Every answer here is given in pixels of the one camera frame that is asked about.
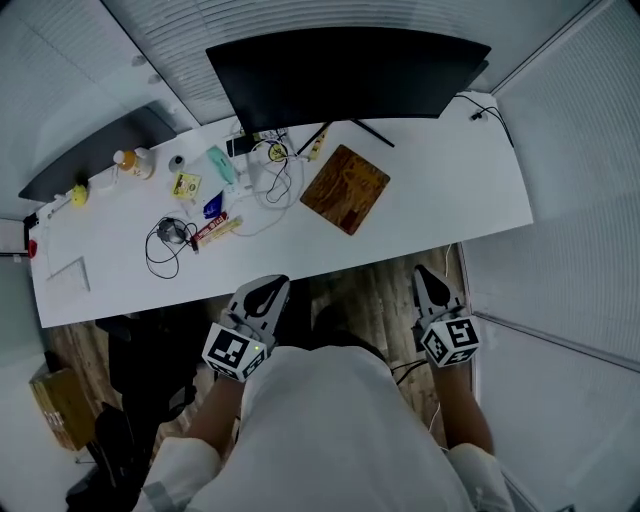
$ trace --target wooden floor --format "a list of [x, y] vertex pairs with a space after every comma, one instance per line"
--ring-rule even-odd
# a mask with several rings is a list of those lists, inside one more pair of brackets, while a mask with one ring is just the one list
[[[375, 345], [391, 367], [416, 360], [411, 334], [413, 298], [411, 274], [418, 263], [441, 272], [445, 270], [446, 247], [400, 258], [332, 272], [309, 278], [312, 316], [328, 304], [342, 308], [351, 332]], [[449, 253], [449, 278], [463, 291], [458, 254], [455, 247]], [[212, 321], [218, 319], [229, 296], [207, 299], [207, 313]], [[102, 402], [120, 405], [119, 394], [109, 384], [107, 335], [93, 322], [48, 329], [51, 349], [65, 366], [76, 370], [90, 405], [97, 415]], [[396, 372], [400, 377], [404, 369]], [[198, 389], [196, 401], [175, 421], [164, 423], [159, 430], [157, 444], [167, 435], [180, 435], [202, 403], [213, 384], [213, 372], [199, 370], [195, 379]], [[400, 390], [422, 421], [429, 425], [437, 409], [437, 397], [428, 365], [415, 370], [400, 385]], [[446, 445], [440, 415], [432, 429], [434, 437]]]

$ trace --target monitor stand leg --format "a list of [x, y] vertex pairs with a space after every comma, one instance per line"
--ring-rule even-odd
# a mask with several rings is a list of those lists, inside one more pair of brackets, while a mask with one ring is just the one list
[[[393, 144], [392, 142], [390, 142], [389, 140], [385, 139], [382, 135], [380, 135], [377, 131], [375, 131], [373, 128], [371, 128], [370, 126], [367, 126], [366, 124], [364, 124], [362, 121], [360, 121], [359, 119], [350, 119], [350, 121], [354, 124], [357, 124], [360, 128], [368, 131], [371, 135], [373, 135], [374, 137], [380, 139], [382, 142], [384, 142], [385, 144], [391, 146], [392, 148], [395, 148], [395, 144]], [[331, 125], [331, 122], [329, 123], [324, 123], [322, 125], [322, 127], [316, 132], [314, 133], [307, 142], [305, 142], [302, 147], [296, 152], [296, 156], [299, 156], [300, 153], [302, 153], [309, 144], [311, 144], [314, 140], [316, 140], [320, 134], [325, 131], [327, 128], [329, 128], [329, 126]]]

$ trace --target person's left arm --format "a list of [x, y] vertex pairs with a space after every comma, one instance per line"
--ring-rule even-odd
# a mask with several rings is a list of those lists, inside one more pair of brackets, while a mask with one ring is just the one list
[[184, 438], [167, 438], [151, 466], [134, 512], [183, 510], [222, 465], [244, 384], [220, 376]]

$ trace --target black monitor screen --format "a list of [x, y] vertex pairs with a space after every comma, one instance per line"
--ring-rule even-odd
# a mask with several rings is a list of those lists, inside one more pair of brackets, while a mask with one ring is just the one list
[[344, 119], [437, 118], [490, 50], [428, 32], [339, 27], [252, 37], [207, 55], [243, 128], [255, 133]]

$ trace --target person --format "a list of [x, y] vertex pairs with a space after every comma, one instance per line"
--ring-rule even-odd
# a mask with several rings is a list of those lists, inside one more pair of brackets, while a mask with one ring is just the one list
[[186, 436], [164, 440], [135, 512], [513, 510], [463, 369], [431, 366], [445, 454], [382, 355], [327, 311], [246, 385], [218, 378]]

